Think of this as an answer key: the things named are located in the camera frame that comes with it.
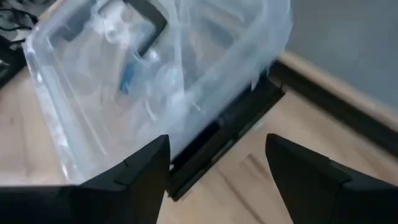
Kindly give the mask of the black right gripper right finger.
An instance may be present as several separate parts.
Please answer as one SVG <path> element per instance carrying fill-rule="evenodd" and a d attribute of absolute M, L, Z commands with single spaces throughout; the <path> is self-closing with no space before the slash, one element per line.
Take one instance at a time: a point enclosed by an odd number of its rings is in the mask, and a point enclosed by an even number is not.
<path fill-rule="evenodd" d="M 277 134 L 268 134 L 266 158 L 294 223 L 330 223 L 340 186 L 351 180 L 331 160 Z"/>

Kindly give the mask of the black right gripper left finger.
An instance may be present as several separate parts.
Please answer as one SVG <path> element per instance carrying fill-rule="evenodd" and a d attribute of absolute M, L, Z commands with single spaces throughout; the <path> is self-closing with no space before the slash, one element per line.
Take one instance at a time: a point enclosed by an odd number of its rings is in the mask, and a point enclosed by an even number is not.
<path fill-rule="evenodd" d="M 160 135 L 118 165 L 81 184 L 80 223 L 156 223 L 170 165 Z"/>

